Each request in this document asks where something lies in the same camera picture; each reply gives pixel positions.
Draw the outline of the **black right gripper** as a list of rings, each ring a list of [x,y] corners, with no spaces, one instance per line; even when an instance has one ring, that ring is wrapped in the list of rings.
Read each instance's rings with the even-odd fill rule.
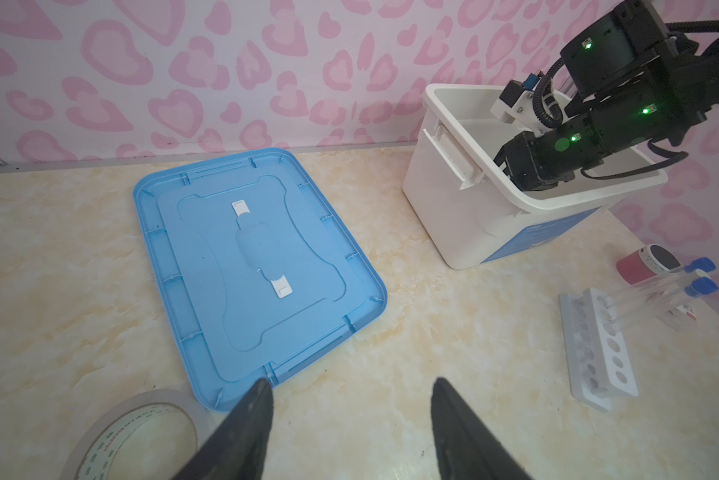
[[[521,191],[543,191],[599,165],[599,137],[583,117],[563,122],[541,137],[523,131],[495,154],[495,164]]]

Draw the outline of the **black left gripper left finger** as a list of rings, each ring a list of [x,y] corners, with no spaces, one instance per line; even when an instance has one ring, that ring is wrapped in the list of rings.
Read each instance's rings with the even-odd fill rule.
[[[174,479],[261,479],[273,420],[273,388],[262,378]]]

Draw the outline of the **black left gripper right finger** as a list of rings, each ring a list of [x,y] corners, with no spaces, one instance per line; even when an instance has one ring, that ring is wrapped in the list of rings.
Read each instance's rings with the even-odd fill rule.
[[[441,479],[531,479],[443,377],[433,384],[431,423]]]

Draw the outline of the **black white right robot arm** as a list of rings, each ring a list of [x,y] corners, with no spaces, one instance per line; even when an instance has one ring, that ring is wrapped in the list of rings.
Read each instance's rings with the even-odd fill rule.
[[[685,134],[719,105],[719,20],[665,23],[651,4],[623,1],[549,70],[509,82],[499,101],[505,122],[529,115],[495,156],[521,191],[591,178],[605,158],[642,143],[661,162],[613,178],[668,168],[687,158]]]

